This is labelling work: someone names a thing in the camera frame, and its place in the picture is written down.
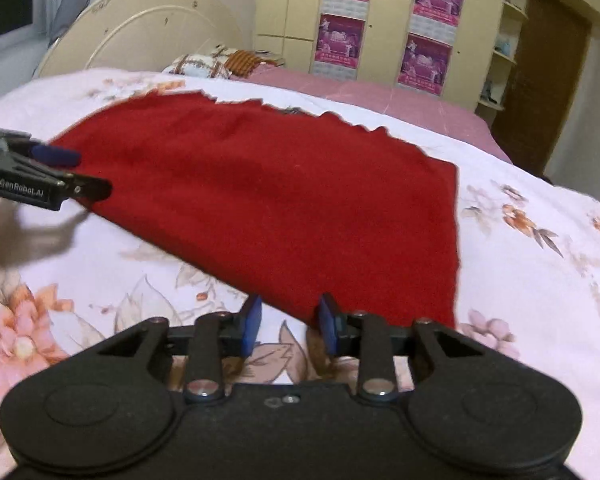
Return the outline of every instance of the door frame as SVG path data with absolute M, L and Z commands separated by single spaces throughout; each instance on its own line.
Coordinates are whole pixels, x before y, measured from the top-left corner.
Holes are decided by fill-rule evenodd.
M 573 10 L 571 7 L 568 7 L 568 6 L 565 6 L 565 7 L 567 7 L 569 10 L 571 10 L 572 12 L 574 12 L 575 14 L 580 16 L 583 20 L 586 20 L 587 23 L 589 23 L 589 33 L 587 34 L 587 47 L 586 47 L 584 53 L 582 54 L 582 57 L 580 58 L 580 66 L 578 67 L 578 76 L 576 78 L 575 85 L 571 89 L 571 94 L 569 96 L 569 102 L 564 110 L 564 114 L 562 115 L 562 120 L 560 121 L 560 133 L 558 134 L 557 137 L 555 137 L 551 148 L 547 152 L 547 156 L 544 160 L 544 163 L 542 164 L 542 176 L 545 176 L 544 170 L 546 170 L 546 166 L 549 163 L 549 160 L 551 160 L 552 155 L 554 154 L 555 147 L 558 144 L 558 140 L 560 140 L 560 137 L 562 136 L 562 133 L 564 131 L 564 125 L 567 123 L 567 120 L 569 119 L 569 115 L 571 114 L 571 107 L 573 107 L 573 102 L 575 101 L 575 97 L 578 92 L 578 88 L 580 87 L 580 83 L 582 81 L 582 72 L 584 71 L 584 63 L 585 63 L 587 56 L 589 55 L 589 52 L 591 50 L 591 38 L 592 38 L 591 32 L 593 29 L 593 24 L 587 18 L 585 18 L 583 15 L 579 14 L 578 12 L 575 12 L 575 10 Z

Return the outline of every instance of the shelf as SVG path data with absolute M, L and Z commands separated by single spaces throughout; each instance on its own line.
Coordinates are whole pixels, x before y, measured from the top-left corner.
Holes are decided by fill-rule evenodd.
M 499 105 L 497 103 L 492 103 L 490 101 L 487 101 L 486 99 L 480 99 L 478 101 L 478 104 L 482 105 L 482 106 L 486 106 L 487 108 L 492 108 L 493 110 L 497 110 L 499 112 L 504 110 L 504 107 L 502 105 Z
M 501 57 L 502 59 L 504 59 L 504 60 L 506 60 L 506 61 L 509 61 L 509 62 L 510 62 L 511 64 L 513 64 L 513 65 L 515 65 L 515 64 L 516 64 L 516 61 L 515 61 L 515 60 L 514 60 L 512 57 L 505 56 L 503 53 L 501 53 L 501 52 L 498 52 L 498 51 L 497 51 L 497 50 L 495 50 L 495 49 L 493 49 L 493 53 L 494 53 L 496 56 L 498 56 L 498 57 Z
M 514 4 L 503 2 L 502 10 L 505 14 L 508 14 L 510 18 L 516 20 L 526 20 L 526 12 L 519 7 L 516 7 Z

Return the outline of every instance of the metal screw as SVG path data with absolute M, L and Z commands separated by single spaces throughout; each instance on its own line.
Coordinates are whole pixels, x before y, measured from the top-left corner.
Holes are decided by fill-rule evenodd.
M 264 399 L 264 405 L 275 410 L 282 407 L 282 399 L 280 397 L 269 397 Z
M 187 384 L 189 393 L 199 397 L 212 396 L 220 388 L 220 384 L 210 379 L 197 379 Z
M 369 379 L 362 385 L 362 389 L 369 395 L 383 397 L 395 390 L 395 385 L 387 379 Z
M 297 395 L 285 395 L 284 397 L 282 397 L 282 402 L 284 402 L 285 404 L 297 404 L 298 402 L 300 402 L 300 397 L 298 397 Z

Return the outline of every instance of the pink flower pattern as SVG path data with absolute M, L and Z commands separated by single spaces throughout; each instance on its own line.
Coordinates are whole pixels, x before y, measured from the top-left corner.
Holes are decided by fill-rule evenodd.
M 17 383 L 68 355 L 56 344 L 48 310 L 70 311 L 71 300 L 58 300 L 57 285 L 35 295 L 21 284 L 0 304 L 0 400 Z
M 477 310 L 469 311 L 469 323 L 460 324 L 461 332 L 478 343 L 513 359 L 520 357 L 520 352 L 513 345 L 515 336 L 509 330 L 509 324 L 501 319 L 487 320 Z

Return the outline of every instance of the pillow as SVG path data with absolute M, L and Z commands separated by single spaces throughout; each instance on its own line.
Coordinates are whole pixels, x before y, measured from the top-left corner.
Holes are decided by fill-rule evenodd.
M 220 60 L 211 56 L 203 56 L 202 54 L 180 56 L 162 72 L 166 74 L 202 77 L 205 79 L 229 79 L 231 76 L 231 72 L 229 72 Z

